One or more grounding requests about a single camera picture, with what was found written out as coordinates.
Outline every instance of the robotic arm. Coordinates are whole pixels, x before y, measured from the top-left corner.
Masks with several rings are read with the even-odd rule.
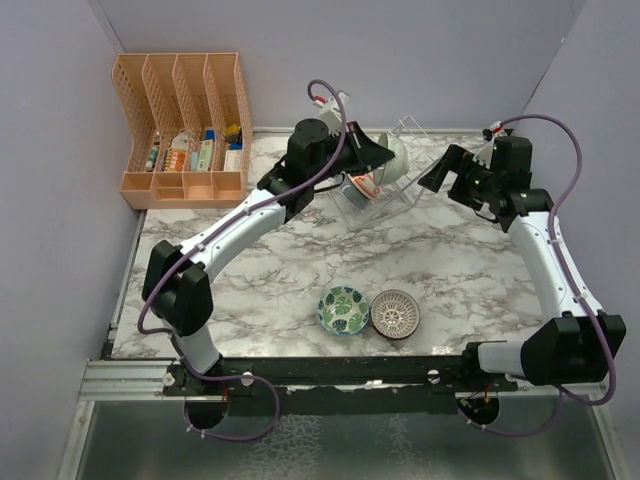
[[[356,122],[347,125],[345,146],[325,178],[340,173],[364,174],[394,157],[392,151],[369,139]],[[257,210],[251,207],[312,178],[326,165],[337,145],[336,137],[324,122],[301,121],[289,138],[286,155],[240,206],[181,245],[172,246],[163,241],[154,247],[143,286],[145,300],[186,252],[194,247],[199,250],[171,276],[152,303],[152,310],[174,332],[181,351],[197,372],[210,371],[220,359],[206,328],[213,312],[209,284],[245,248],[302,211],[313,200],[313,186]],[[484,204],[489,205],[495,215],[494,222],[500,224],[522,254],[548,321],[525,342],[467,344],[462,355],[464,374],[474,380],[486,378],[486,384],[496,374],[510,374],[534,385],[601,381],[607,373],[602,347],[587,313],[572,297],[569,281],[552,248],[554,240],[547,231],[553,203],[545,190],[530,188],[531,143],[525,138],[496,137],[492,145],[489,167],[479,163],[471,152],[451,145],[418,183],[437,192],[446,175],[453,172],[457,178],[449,198],[475,211]],[[243,210],[251,212],[250,215],[236,221],[215,241],[207,245],[201,243]],[[555,227],[561,239],[557,221]],[[580,277],[566,245],[561,243],[560,248],[572,277],[583,289],[582,298],[597,312],[609,348],[615,355],[626,331],[622,318],[604,312]]]

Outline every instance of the dish rack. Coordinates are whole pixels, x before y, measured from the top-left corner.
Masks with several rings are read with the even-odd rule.
[[[122,54],[112,71],[133,147],[120,192],[137,210],[230,208],[246,197],[253,126],[237,53]],[[242,128],[239,171],[224,171],[225,130]],[[215,132],[209,171],[191,171],[205,130]],[[164,171],[166,152],[181,131],[189,142],[183,171]],[[145,170],[159,141],[153,171]]]
[[[364,208],[359,208],[349,201],[342,194],[341,189],[331,192],[347,227],[352,232],[372,227],[387,218],[410,210],[425,193],[424,188],[411,187],[435,165],[435,160],[427,153],[424,143],[429,139],[429,134],[411,115],[401,118],[398,124],[389,130],[389,134],[397,137],[407,147],[408,172],[396,182],[380,186],[378,196],[370,200]]]

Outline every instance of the wire dish rack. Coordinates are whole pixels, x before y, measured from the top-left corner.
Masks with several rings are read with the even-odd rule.
[[[425,144],[429,135],[411,115],[401,118],[389,134],[400,139],[406,146],[409,154],[408,172],[396,182],[380,186],[377,198],[370,200],[364,208],[354,205],[342,194],[341,189],[332,191],[333,200],[352,232],[370,228],[389,217],[410,210],[425,193],[424,188],[411,186],[435,165]]]

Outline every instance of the table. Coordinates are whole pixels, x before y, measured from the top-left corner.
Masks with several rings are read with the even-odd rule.
[[[287,135],[256,134],[249,183],[286,151]],[[438,158],[450,143],[478,148],[478,136],[437,135],[425,141]],[[178,244],[224,210],[147,212],[130,272],[112,358],[166,358],[166,335],[140,335],[136,321],[152,247]],[[370,300],[383,290],[408,292],[420,307],[416,333],[389,341],[367,327],[338,337],[316,318],[320,293],[350,284]],[[212,285],[208,327],[226,357],[446,355],[480,340],[524,340],[540,325],[538,300],[522,257],[499,227],[450,201],[423,195],[411,211],[352,233],[329,194],[233,260]],[[159,326],[152,314],[149,327]]]

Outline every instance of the cable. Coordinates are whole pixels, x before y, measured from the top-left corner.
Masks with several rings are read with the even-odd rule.
[[[323,192],[328,192],[329,190],[333,190],[334,188],[338,188],[340,185],[342,185],[342,182],[344,182],[344,179],[347,178],[347,175],[344,172],[342,172],[340,175],[342,175],[342,179],[339,182],[336,182],[333,185],[329,185],[328,187],[323,187],[323,188],[319,188],[318,190],[314,190],[313,193],[323,193]]]
[[[534,428],[533,430],[529,430],[527,432],[506,432],[504,430],[496,430],[495,428],[487,427],[486,425],[480,425],[479,423],[474,422],[469,417],[467,417],[464,412],[458,407],[458,413],[467,419],[467,423],[473,427],[476,427],[478,430],[482,430],[483,432],[492,433],[494,435],[499,435],[501,437],[510,437],[510,438],[523,438],[523,437],[533,437],[534,435],[538,435],[539,433],[544,432],[549,427],[551,427],[559,418],[560,412],[562,411],[562,399],[564,395],[562,392],[558,392],[558,403],[556,404],[556,409],[553,411],[553,414],[549,419],[540,425],[538,428]]]
[[[604,396],[598,400],[588,400],[588,399],[585,400],[579,395],[576,395],[575,393],[569,391],[562,385],[558,386],[558,389],[562,393],[565,393],[572,400],[575,400],[576,402],[581,403],[583,405],[587,405],[590,407],[604,405],[609,400],[611,400],[611,398],[613,397],[616,391],[617,377],[616,377],[615,364],[613,362],[613,354],[611,353],[611,349],[609,348],[609,344],[607,343],[607,338],[605,337],[605,334],[602,331],[600,322],[598,322],[598,317],[596,313],[591,309],[591,306],[589,305],[589,303],[582,296],[582,290],[580,289],[580,286],[578,285],[575,278],[573,277],[573,274],[571,273],[569,264],[567,263],[567,260],[565,259],[564,254],[562,253],[560,244],[558,243],[558,237],[556,235],[556,229],[555,229],[555,219],[558,215],[558,209],[567,199],[567,197],[573,190],[573,187],[576,186],[576,183],[578,182],[578,178],[580,178],[580,173],[582,172],[582,149],[580,148],[580,143],[578,143],[578,139],[576,138],[575,134],[571,131],[571,129],[560,120],[550,117],[548,115],[538,115],[538,114],[519,115],[517,117],[512,117],[512,118],[503,120],[502,122],[500,122],[500,127],[504,127],[504,125],[506,125],[507,123],[516,122],[518,120],[525,120],[528,118],[546,120],[548,122],[556,124],[562,130],[564,130],[565,133],[569,136],[569,138],[571,139],[571,143],[573,143],[573,147],[576,150],[576,172],[573,174],[573,178],[571,179],[571,182],[569,182],[569,185],[567,186],[565,191],[562,192],[562,195],[560,195],[560,198],[558,199],[557,203],[551,208],[551,212],[549,212],[549,222],[548,222],[547,228],[549,230],[549,236],[551,237],[551,246],[553,247],[556,257],[558,258],[558,262],[560,263],[560,268],[562,269],[562,273],[564,273],[565,277],[567,278],[567,281],[569,282],[569,286],[571,287],[571,290],[573,291],[573,294],[575,295],[576,300],[578,301],[580,306],[584,309],[584,311],[587,312],[589,320],[591,320],[591,324],[593,325],[596,335],[598,336],[600,345],[602,346],[602,351],[607,361],[607,368],[609,370],[609,388],[607,389],[607,392],[604,394]]]
[[[320,80],[320,79],[315,79],[315,80],[311,80],[309,82],[309,84],[307,85],[307,94],[309,95],[309,98],[311,98],[311,100],[314,100],[315,96],[312,93],[312,89],[314,85],[322,85],[323,87],[325,87],[329,93],[331,93],[331,95],[333,96],[333,98],[336,100],[336,104],[338,105],[338,108],[340,110],[340,115],[341,115],[341,123],[340,123],[340,138],[338,139],[338,145],[336,147],[336,150],[333,152],[333,155],[331,156],[331,158],[329,159],[329,161],[326,163],[326,165],[318,172],[316,173],[313,177],[311,177],[309,180],[307,180],[306,182],[303,182],[302,184],[298,185],[297,187],[292,188],[291,190],[281,193],[279,195],[276,195],[272,198],[269,198],[267,200],[263,200],[262,202],[258,202],[255,205],[250,206],[246,211],[240,211],[239,213],[237,213],[236,215],[232,216],[231,218],[229,218],[228,220],[226,220],[225,222],[222,223],[222,225],[220,225],[218,228],[216,228],[213,232],[211,232],[207,237],[205,237],[202,242],[201,245],[208,245],[209,243],[211,243],[216,237],[218,237],[218,235],[220,235],[222,232],[224,232],[227,228],[229,228],[231,225],[233,225],[235,222],[237,222],[238,220],[240,220],[241,218],[245,217],[246,215],[250,215],[251,213],[253,213],[254,211],[266,206],[266,205],[270,205],[272,203],[278,202],[282,199],[285,199],[291,195],[295,195],[296,193],[298,193],[300,190],[304,190],[305,188],[311,187],[313,185],[315,185],[316,183],[318,183],[323,177],[324,175],[329,171],[329,169],[333,166],[333,164],[337,161],[338,156],[340,155],[340,153],[342,152],[342,148],[344,147],[344,142],[347,136],[347,122],[346,122],[346,112],[344,109],[344,105],[342,104],[342,100],[340,100],[340,96],[338,95],[338,92],[336,92],[334,90],[334,88],[329,85],[327,82],[325,82],[324,80]],[[274,412],[274,416],[273,416],[273,420],[271,421],[271,423],[265,428],[263,429],[261,432],[252,435],[252,436],[246,436],[246,437],[231,437],[228,435],[222,435],[222,434],[217,434],[214,432],[204,432],[204,435],[208,436],[208,437],[214,437],[214,438],[219,438],[222,440],[229,440],[229,441],[237,441],[237,442],[247,442],[247,441],[251,441],[251,440],[255,440],[257,438],[260,438],[264,435],[266,435],[269,431],[271,431],[277,421],[278,421],[278,416],[280,414],[280,399],[278,398],[278,392],[276,391],[275,387],[265,378],[262,377],[258,377],[258,376],[243,376],[243,375],[230,375],[230,376],[224,376],[224,377],[210,377],[207,375],[203,375],[201,373],[199,373],[198,371],[196,371],[196,369],[193,367],[193,365],[191,365],[191,363],[189,362],[189,360],[184,356],[182,350],[180,349],[180,346],[177,344],[177,342],[175,341],[175,339],[173,338],[173,330],[170,328],[144,328],[144,319],[147,315],[147,313],[149,312],[149,309],[151,308],[151,305],[153,304],[154,300],[156,299],[156,297],[158,296],[158,294],[160,293],[160,291],[162,290],[162,288],[164,287],[164,285],[167,283],[167,281],[173,276],[174,273],[176,273],[180,267],[186,263],[189,258],[191,258],[193,255],[196,254],[196,252],[198,252],[198,247],[194,247],[191,250],[189,250],[187,253],[185,253],[176,263],[174,263],[171,268],[169,268],[169,270],[167,270],[167,272],[162,276],[162,278],[160,279],[160,281],[158,282],[158,284],[155,286],[155,288],[151,291],[151,293],[149,294],[149,296],[147,297],[147,300],[145,301],[144,305],[142,306],[142,309],[140,310],[140,315],[138,317],[138,322],[137,322],[137,327],[138,327],[138,331],[142,334],[152,334],[152,333],[168,333],[170,335],[172,335],[171,337],[171,343],[174,346],[174,348],[176,349],[176,351],[178,352],[178,355],[181,357],[181,361],[184,364],[184,366],[187,368],[187,370],[196,378],[198,378],[201,381],[204,382],[225,382],[225,381],[229,381],[229,380],[240,380],[240,379],[250,379],[253,378],[254,380],[257,380],[258,382],[264,383],[269,390],[271,390],[271,393],[273,393],[273,397],[274,397],[274,401],[275,401],[275,412]]]

